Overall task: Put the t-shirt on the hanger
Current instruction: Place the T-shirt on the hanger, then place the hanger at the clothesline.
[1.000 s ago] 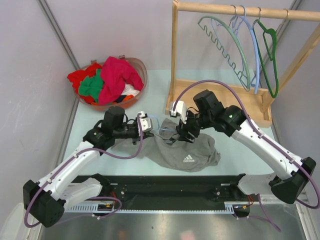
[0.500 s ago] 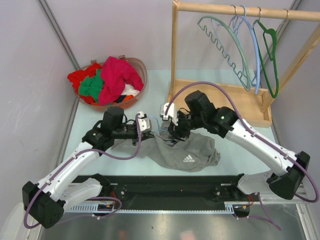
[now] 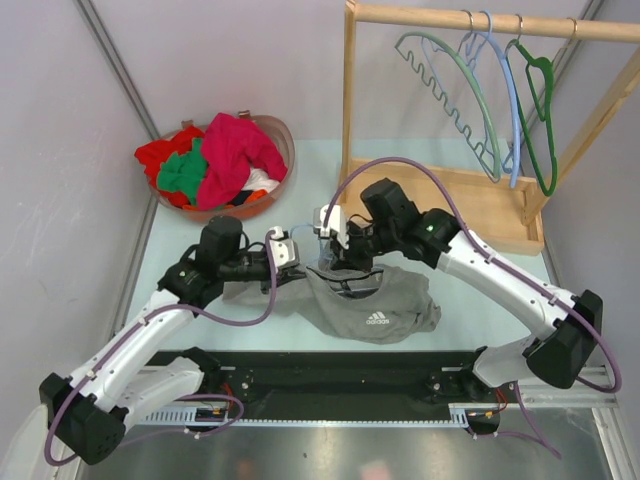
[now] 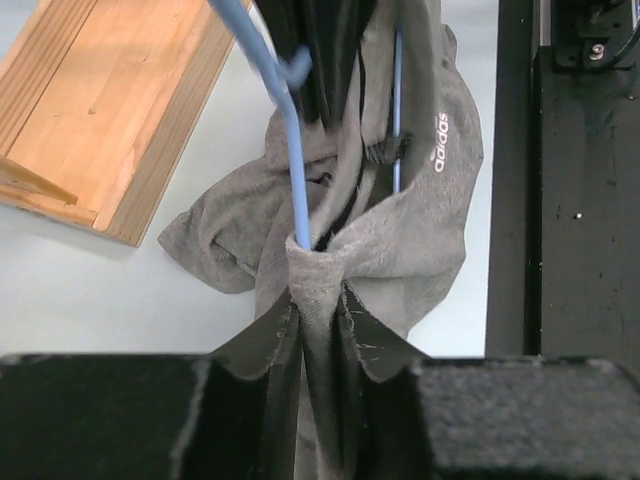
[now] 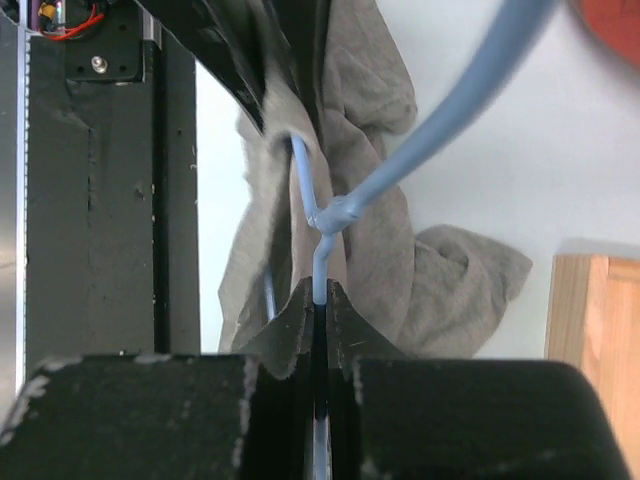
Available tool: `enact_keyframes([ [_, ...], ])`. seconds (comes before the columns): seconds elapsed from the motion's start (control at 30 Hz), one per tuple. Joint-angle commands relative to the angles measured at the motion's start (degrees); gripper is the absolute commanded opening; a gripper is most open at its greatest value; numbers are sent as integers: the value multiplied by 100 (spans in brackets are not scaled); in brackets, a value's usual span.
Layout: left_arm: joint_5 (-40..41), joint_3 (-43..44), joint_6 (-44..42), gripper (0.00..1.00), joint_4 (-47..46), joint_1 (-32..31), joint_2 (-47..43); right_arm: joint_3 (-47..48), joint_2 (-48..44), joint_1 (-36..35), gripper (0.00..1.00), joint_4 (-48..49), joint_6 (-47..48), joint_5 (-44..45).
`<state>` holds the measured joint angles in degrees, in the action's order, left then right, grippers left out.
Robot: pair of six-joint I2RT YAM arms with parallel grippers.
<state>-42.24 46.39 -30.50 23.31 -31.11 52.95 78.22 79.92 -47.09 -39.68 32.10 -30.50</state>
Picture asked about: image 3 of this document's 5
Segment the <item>grey t shirt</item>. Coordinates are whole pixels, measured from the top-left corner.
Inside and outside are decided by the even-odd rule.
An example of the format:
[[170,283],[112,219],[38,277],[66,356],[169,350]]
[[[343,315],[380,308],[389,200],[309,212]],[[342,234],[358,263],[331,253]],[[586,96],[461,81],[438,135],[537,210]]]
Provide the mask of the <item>grey t shirt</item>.
[[425,275],[385,264],[368,271],[336,264],[324,252],[305,265],[301,278],[277,288],[272,313],[298,315],[332,337],[378,345],[436,329],[441,308]]

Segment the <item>light blue wire hanger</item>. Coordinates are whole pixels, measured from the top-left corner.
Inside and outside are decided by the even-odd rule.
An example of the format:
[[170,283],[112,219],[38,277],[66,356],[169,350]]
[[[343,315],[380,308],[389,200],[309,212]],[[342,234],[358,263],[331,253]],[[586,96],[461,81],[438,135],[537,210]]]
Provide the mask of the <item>light blue wire hanger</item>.
[[329,241],[318,238],[310,223],[294,225],[289,230],[289,236],[298,245],[302,266],[324,271],[330,269],[334,255]]

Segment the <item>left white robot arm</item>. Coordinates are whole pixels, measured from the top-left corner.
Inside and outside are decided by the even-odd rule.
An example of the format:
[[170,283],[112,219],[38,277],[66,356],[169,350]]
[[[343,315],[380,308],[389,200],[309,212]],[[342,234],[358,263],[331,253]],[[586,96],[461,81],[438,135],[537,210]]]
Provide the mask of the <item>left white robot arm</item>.
[[190,350],[146,381],[138,371],[161,344],[206,316],[228,282],[260,282],[274,293],[299,264],[296,243],[283,228],[270,228],[260,249],[241,243],[240,220],[216,216],[179,261],[158,281],[137,316],[97,354],[62,377],[49,374],[39,386],[47,409],[43,447],[47,464],[61,467],[81,458],[95,465],[107,458],[137,421],[182,398],[207,400],[221,387],[218,364]]

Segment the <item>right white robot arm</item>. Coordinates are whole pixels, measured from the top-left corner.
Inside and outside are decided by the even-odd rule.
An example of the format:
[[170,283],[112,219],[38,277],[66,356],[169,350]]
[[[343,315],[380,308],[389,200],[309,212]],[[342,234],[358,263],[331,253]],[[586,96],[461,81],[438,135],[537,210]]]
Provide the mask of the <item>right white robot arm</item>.
[[371,217],[361,227],[338,205],[318,210],[320,236],[339,260],[365,270],[390,252],[421,262],[474,287],[519,320],[528,336],[500,347],[482,347],[461,376],[463,393],[484,401],[498,386],[536,377],[568,389],[593,352],[602,324],[602,299],[586,290],[575,295],[548,285],[492,250],[449,212],[421,212],[401,186],[384,178],[367,187],[361,200]]

